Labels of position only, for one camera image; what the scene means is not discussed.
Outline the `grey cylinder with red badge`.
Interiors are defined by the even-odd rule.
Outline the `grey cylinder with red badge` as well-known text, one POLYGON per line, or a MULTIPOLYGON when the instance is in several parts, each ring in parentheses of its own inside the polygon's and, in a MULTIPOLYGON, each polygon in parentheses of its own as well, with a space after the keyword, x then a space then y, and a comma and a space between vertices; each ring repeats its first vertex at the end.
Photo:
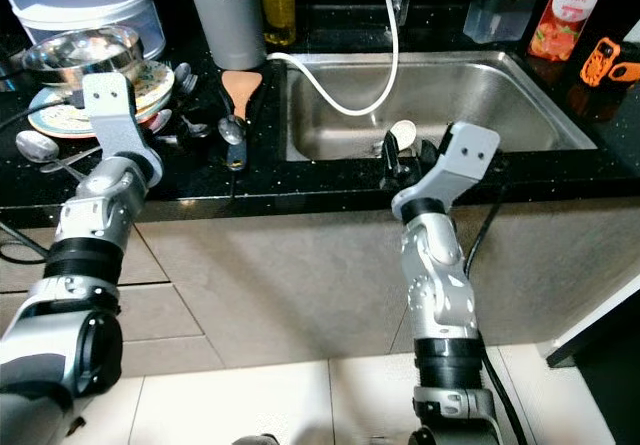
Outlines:
POLYGON ((215 65, 247 71, 266 61, 261 0, 193 0, 215 65))

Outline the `patterned ceramic plate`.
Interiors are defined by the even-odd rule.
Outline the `patterned ceramic plate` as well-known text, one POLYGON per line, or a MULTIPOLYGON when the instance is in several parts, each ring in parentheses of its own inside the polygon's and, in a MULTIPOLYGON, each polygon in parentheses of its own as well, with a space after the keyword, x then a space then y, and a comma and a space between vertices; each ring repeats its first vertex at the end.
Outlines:
MULTIPOLYGON (((172 97, 175 74, 169 66, 148 60, 132 80, 134 92, 134 119, 148 128, 148 120, 164 110, 172 97)), ((50 137, 79 139, 93 138, 93 131, 82 108, 59 105, 45 108, 27 117, 32 128, 50 137)))

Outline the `beige cabinet front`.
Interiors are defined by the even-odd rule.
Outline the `beige cabinet front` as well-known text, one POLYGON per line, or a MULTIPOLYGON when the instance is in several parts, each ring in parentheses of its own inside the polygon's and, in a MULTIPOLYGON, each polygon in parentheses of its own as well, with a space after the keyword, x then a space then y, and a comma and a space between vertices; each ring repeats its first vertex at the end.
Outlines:
MULTIPOLYGON (((124 376, 411 352, 387 211, 140 224, 120 279, 124 376)), ((471 281, 489 345, 544 343, 640 275, 640 198, 508 203, 471 281)))

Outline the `stainless steel sink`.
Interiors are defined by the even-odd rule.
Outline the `stainless steel sink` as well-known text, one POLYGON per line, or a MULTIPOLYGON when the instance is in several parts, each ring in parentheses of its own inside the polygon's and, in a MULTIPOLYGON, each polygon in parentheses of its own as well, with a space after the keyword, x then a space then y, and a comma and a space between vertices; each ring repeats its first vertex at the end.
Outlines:
POLYGON ((369 115, 344 115, 288 65, 282 107, 289 161, 371 158, 385 130, 403 120, 413 122, 417 138, 433 143, 449 122, 462 121, 497 131, 503 152, 595 147, 506 52, 401 53, 389 93, 389 53, 302 55, 300 61, 340 105, 356 110, 381 103, 369 115))

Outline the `yellow oil bottle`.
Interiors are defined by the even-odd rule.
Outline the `yellow oil bottle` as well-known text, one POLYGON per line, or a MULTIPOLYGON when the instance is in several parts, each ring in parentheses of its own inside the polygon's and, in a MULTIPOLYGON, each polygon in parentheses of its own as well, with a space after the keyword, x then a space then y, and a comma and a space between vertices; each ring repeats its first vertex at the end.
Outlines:
POLYGON ((296 41, 296 2, 294 0, 261 0, 262 30, 271 46, 287 47, 296 41))

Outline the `steel spoon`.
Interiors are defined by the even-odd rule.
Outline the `steel spoon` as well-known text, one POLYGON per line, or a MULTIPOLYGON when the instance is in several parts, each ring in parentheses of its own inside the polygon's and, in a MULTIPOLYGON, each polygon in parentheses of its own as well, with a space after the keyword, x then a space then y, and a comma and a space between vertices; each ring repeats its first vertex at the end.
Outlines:
POLYGON ((165 128, 166 124, 168 124, 170 119, 172 119, 172 115, 173 111, 169 110, 169 108, 164 108, 164 110, 156 112, 155 115, 148 120, 148 130, 150 130, 151 133, 159 134, 160 131, 165 128))
POLYGON ((73 163, 90 156, 93 152, 100 151, 100 147, 95 147, 73 154, 69 160, 61 160, 59 145, 50 137, 33 130, 19 131, 15 135, 15 147, 28 161, 45 163, 45 166, 40 170, 42 174, 52 174, 52 172, 63 170, 69 172, 69 175, 72 175, 77 181, 83 181, 84 175, 81 171, 73 169, 73 163))
POLYGON ((246 148, 246 121, 236 115, 227 115, 218 122, 220 137, 229 148, 246 148))

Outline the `white plastic rice spoon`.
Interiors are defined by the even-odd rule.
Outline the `white plastic rice spoon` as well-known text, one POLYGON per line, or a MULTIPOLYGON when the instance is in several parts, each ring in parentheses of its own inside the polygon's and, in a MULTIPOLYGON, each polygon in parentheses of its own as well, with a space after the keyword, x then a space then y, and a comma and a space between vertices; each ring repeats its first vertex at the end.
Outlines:
POLYGON ((390 125, 383 135, 383 138, 379 139, 374 145, 372 145, 371 153, 374 157, 387 156, 387 152, 384 151, 385 144, 387 144, 387 138, 393 138, 396 143, 397 156, 410 152, 413 144, 417 140, 417 128, 415 122, 411 120, 399 120, 390 125))

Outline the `clear plastic sponge holder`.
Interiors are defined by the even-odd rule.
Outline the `clear plastic sponge holder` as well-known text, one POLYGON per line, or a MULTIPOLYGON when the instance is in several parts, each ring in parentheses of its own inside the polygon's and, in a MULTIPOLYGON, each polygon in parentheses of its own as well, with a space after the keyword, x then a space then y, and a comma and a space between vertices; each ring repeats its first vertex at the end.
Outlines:
POLYGON ((463 34, 475 43, 520 41, 536 0, 472 0, 463 34))

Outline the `steel fork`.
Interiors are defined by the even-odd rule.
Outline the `steel fork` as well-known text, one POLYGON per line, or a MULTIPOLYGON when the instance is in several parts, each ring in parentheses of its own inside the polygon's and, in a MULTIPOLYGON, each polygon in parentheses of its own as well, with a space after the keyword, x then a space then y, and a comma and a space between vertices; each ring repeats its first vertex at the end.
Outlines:
POLYGON ((198 84, 198 74, 193 73, 191 65, 182 62, 174 67, 175 84, 172 89, 173 99, 182 99, 191 96, 198 84))

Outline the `stainless steel bowl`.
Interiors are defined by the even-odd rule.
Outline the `stainless steel bowl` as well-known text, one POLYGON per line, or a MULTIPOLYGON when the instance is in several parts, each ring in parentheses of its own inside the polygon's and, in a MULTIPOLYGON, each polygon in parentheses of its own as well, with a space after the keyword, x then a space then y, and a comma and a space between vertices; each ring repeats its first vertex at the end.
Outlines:
POLYGON ((64 32, 20 53, 19 65, 49 87, 79 89, 83 76, 122 73, 133 80, 146 62, 140 34, 129 26, 64 32))

